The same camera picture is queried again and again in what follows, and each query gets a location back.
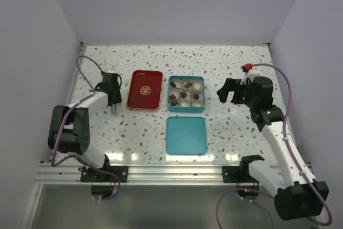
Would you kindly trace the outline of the metal tongs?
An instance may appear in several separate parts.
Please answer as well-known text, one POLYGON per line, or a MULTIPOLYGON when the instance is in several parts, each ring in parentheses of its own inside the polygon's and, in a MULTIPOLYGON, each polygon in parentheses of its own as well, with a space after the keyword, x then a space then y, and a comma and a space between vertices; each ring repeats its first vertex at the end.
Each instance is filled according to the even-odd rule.
POLYGON ((118 112, 118 106, 120 106, 120 103, 114 103, 114 104, 112 104, 111 105, 111 111, 112 111, 112 113, 114 114, 114 115, 116 115, 117 114, 117 112, 118 112))

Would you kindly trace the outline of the white square chocolate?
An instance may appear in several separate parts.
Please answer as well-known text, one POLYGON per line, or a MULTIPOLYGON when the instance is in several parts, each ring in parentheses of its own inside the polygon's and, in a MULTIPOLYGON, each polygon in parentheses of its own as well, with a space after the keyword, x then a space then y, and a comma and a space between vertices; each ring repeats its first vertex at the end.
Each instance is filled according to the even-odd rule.
POLYGON ((196 85, 194 86, 194 89, 195 89, 195 90, 200 90, 200 88, 201 88, 201 86, 200 86, 199 84, 196 84, 196 85))

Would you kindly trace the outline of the milk chocolate rectangular piece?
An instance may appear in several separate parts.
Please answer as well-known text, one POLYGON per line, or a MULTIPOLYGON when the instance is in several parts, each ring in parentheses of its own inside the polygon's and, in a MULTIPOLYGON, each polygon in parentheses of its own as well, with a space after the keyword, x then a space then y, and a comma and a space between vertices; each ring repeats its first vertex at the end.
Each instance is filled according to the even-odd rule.
POLYGON ((187 82, 186 84, 185 84, 185 88, 189 88, 189 87, 191 87, 192 86, 192 83, 191 82, 187 82))

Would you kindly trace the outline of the teal tin box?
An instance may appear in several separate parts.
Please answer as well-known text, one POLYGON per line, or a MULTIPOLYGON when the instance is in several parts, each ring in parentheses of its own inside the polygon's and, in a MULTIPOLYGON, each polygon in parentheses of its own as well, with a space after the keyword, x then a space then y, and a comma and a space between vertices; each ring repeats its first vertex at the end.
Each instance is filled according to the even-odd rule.
MULTIPOLYGON (((170 77, 201 77, 201 76, 170 76, 170 77)), ((180 108, 180 107, 171 107, 169 105, 169 101, 168 101, 168 93, 167 93, 167 108, 170 112, 174 112, 174 113, 202 113, 205 110, 204 108, 180 108)))

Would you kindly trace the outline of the dark square ridged chocolate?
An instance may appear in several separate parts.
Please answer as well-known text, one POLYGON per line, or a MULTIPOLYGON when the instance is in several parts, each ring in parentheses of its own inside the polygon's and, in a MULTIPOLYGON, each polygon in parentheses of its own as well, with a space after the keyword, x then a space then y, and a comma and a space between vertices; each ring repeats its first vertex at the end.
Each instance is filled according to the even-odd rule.
POLYGON ((187 97, 187 93, 183 91, 183 92, 180 93, 180 96, 181 96, 181 98, 186 98, 187 97))

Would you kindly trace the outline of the dark round chocolate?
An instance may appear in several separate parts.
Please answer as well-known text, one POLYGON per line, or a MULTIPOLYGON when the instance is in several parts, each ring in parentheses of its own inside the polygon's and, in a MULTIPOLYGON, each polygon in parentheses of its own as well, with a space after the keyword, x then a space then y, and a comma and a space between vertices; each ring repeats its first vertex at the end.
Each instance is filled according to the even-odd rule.
POLYGON ((169 96, 169 98, 170 98, 170 100, 174 100, 174 99, 176 99, 176 96, 174 94, 172 94, 169 96))

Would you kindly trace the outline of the teal tin lid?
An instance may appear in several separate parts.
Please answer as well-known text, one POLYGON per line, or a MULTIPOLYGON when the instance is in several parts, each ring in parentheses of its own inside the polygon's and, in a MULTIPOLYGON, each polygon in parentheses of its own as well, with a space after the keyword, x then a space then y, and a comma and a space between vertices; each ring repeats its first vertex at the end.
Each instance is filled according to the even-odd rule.
POLYGON ((173 156, 204 155, 207 151, 205 119, 195 116, 167 118, 166 151, 173 156))

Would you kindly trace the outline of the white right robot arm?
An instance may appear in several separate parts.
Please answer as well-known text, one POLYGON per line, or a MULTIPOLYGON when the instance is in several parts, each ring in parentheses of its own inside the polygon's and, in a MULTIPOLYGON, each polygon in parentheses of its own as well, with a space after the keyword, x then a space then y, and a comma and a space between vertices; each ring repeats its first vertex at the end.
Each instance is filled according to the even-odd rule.
POLYGON ((273 104, 272 81, 258 76, 244 84, 240 79, 227 78, 217 91, 220 102, 225 103, 230 92, 233 104, 249 108, 251 119, 271 147, 281 173, 275 172, 260 155, 243 156, 239 166, 222 167, 223 181, 261 183, 274 199, 282 220, 320 215, 329 188, 316 179, 288 134, 285 116, 273 104))

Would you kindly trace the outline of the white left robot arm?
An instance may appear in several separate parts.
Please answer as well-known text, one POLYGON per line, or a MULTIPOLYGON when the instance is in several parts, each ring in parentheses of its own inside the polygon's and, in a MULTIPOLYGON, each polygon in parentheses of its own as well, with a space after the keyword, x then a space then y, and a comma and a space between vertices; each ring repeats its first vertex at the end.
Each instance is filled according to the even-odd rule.
POLYGON ((48 135, 52 167, 75 158, 92 167, 92 175, 99 182, 110 179, 108 156, 91 144, 90 118, 107 107, 116 111, 116 105, 122 102, 121 85, 121 76, 108 70, 102 73, 102 81, 89 95, 68 106, 54 107, 48 135))

